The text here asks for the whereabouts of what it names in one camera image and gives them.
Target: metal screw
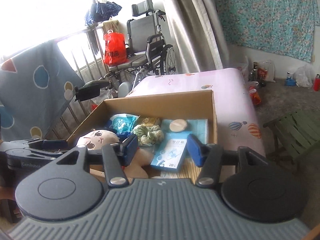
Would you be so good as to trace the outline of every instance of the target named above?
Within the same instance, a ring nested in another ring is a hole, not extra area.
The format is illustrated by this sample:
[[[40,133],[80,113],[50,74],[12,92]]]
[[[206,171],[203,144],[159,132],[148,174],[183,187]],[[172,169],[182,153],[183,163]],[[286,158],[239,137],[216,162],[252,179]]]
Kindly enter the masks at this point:
[[[114,177],[110,180],[110,183],[113,185],[122,185],[126,182],[126,179],[123,177]]]
[[[214,180],[212,178],[204,177],[199,179],[198,182],[200,185],[210,185],[214,183]]]

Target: blue plaid umbrella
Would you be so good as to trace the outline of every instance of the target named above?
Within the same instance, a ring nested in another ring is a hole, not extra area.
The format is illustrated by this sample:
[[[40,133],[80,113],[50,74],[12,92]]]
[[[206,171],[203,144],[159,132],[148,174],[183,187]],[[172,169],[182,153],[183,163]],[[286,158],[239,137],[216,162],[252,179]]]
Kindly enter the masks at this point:
[[[111,16],[116,16],[122,7],[114,2],[94,3],[85,14],[85,25],[109,20]]]

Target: red plastic bag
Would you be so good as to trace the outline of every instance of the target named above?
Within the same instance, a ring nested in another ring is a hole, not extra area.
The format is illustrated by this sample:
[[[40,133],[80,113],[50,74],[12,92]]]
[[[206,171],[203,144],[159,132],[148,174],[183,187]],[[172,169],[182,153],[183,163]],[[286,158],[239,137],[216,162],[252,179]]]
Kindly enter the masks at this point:
[[[109,30],[107,34],[103,35],[103,39],[106,41],[103,63],[117,66],[127,61],[127,51],[122,33],[114,33]]]

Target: wheelchair wheel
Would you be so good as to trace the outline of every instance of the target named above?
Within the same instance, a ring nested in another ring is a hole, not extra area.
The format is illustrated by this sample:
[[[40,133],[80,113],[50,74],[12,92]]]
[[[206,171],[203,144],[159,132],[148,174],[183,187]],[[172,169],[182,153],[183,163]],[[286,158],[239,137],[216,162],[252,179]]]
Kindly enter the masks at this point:
[[[172,75],[177,70],[176,57],[173,51],[173,46],[168,44],[164,46],[160,57],[160,74]]]

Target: floral fabric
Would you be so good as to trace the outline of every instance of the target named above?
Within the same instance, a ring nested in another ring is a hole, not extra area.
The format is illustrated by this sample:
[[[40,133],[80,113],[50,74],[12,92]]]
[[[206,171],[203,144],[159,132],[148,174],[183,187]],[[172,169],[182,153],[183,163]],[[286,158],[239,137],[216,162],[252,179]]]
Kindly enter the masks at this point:
[[[310,62],[316,0],[216,0],[227,42]]]

